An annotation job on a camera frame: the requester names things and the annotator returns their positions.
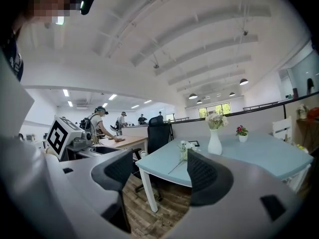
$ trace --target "man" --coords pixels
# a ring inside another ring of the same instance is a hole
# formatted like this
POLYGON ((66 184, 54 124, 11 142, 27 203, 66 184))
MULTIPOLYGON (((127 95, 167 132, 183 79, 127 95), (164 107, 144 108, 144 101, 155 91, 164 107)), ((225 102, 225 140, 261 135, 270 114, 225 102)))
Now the man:
POLYGON ((115 136, 113 136, 111 133, 109 133, 102 121, 102 117, 105 117, 105 114, 108 114, 108 112, 105 110, 104 107, 98 106, 94 110, 94 113, 89 116, 88 118, 91 121, 91 126, 90 126, 90 132, 92 134, 92 139, 95 144, 99 144, 99 139, 96 136, 96 129, 99 127, 100 130, 102 131, 103 134, 107 135, 108 137, 112 138, 114 141, 122 141, 123 139, 117 139, 115 136))
POLYGON ((116 127, 118 127, 120 135, 122 135, 122 128, 127 126, 128 124, 125 122, 124 117, 126 116, 126 112, 122 112, 121 116, 116 120, 116 127))
POLYGON ((143 114, 141 114, 141 116, 138 119, 138 122, 140 125, 142 125, 142 124, 146 124, 146 122, 145 122, 146 120, 148 120, 148 119, 143 117, 143 114))

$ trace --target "black pad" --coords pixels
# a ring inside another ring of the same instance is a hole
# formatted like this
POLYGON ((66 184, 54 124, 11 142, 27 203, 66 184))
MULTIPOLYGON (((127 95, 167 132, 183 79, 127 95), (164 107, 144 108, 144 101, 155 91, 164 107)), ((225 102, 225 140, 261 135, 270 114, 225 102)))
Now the black pad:
POLYGON ((213 205, 231 189, 234 177, 231 171, 189 149, 187 171, 192 184, 191 206, 213 205))

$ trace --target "black office chair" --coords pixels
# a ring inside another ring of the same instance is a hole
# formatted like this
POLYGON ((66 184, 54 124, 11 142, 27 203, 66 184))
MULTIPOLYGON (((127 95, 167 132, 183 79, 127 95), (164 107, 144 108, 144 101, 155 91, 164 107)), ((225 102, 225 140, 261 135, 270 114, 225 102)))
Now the black office chair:
MULTIPOLYGON (((158 150, 159 148, 163 147, 165 144, 168 143, 168 139, 170 136, 170 125, 164 124, 163 120, 159 117, 155 117, 149 120, 149 127, 148 127, 148 153, 149 155, 153 153, 154 151, 158 150)), ((133 150, 133 153, 135 153, 136 158, 138 160, 141 159, 141 156, 139 154, 139 151, 141 149, 135 149, 133 150)), ((136 176, 137 178, 141 179, 140 170, 137 165, 133 162, 133 169, 132 174, 136 176)), ((157 186, 157 181, 160 180, 156 176, 150 175, 150 181, 153 187, 157 190, 159 193, 158 195, 158 201, 160 202, 162 200, 161 193, 157 186)), ((137 193, 139 190, 143 188, 143 184, 136 187, 134 191, 137 193)))

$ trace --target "ceiling beam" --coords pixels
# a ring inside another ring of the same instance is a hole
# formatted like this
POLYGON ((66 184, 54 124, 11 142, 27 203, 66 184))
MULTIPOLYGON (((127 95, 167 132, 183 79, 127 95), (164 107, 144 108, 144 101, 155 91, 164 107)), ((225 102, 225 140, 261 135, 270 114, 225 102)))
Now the ceiling beam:
POLYGON ((199 82, 195 82, 195 83, 192 83, 192 84, 187 84, 186 86, 178 88, 177 92, 181 92, 181 91, 184 91, 184 90, 192 89, 194 87, 198 87, 198 86, 204 85, 206 83, 218 82, 218 81, 220 81, 222 79, 225 79, 225 78, 228 78, 228 77, 240 76, 240 75, 244 75, 244 74, 245 74, 245 69, 240 69, 240 70, 237 70, 237 71, 232 72, 232 73, 221 74, 221 75, 218 75, 218 76, 215 76, 215 77, 211 77, 211 78, 199 81, 199 82))
MULTIPOLYGON (((249 7, 249 16, 250 17, 271 17, 271 11, 267 5, 250 5, 249 7)), ((239 10, 238 6, 229 6, 224 7, 215 11, 210 11, 204 14, 198 15, 199 22, 195 22, 193 17, 181 22, 180 24, 175 25, 168 31, 156 37, 158 41, 158 46, 155 46, 152 43, 149 43, 143 47, 132 59, 131 62, 134 66, 139 66, 144 60, 145 57, 140 55, 140 52, 146 56, 150 56, 155 53, 159 47, 170 43, 171 41, 177 39, 178 37, 189 33, 199 27, 203 27, 209 24, 220 22, 223 20, 229 20, 233 18, 242 18, 244 17, 244 10, 239 10)))
POLYGON ((215 64, 211 64, 209 66, 204 66, 204 67, 195 69, 193 71, 190 71, 188 73, 185 73, 183 75, 172 78, 171 80, 168 81, 168 84, 173 85, 177 82, 181 82, 183 80, 189 79, 191 77, 194 77, 194 76, 197 76, 197 75, 200 75, 200 74, 203 74, 203 73, 206 73, 206 72, 218 69, 218 68, 231 66, 234 64, 238 64, 238 63, 251 62, 251 61, 252 61, 251 55, 240 56, 240 57, 237 57, 236 59, 222 60, 222 61, 219 61, 215 64))
POLYGON ((214 51, 214 50, 218 50, 218 49, 222 49, 222 48, 226 48, 226 47, 230 47, 233 45, 238 45, 238 44, 243 44, 243 43, 253 43, 253 42, 258 42, 258 36, 257 35, 247 35, 247 36, 243 36, 242 37, 242 41, 240 41, 241 37, 237 36, 235 39, 234 38, 229 38, 229 39, 225 39, 219 42, 214 42, 208 45, 205 45, 204 47, 200 47, 196 50, 190 51, 184 55, 181 55, 180 57, 176 58, 176 62, 175 61, 169 61, 168 63, 166 63, 163 66, 160 66, 160 68, 155 70, 155 75, 158 76, 170 69, 172 69, 173 67, 184 63, 190 59, 193 59, 195 57, 198 57, 200 55, 206 54, 208 52, 214 51))

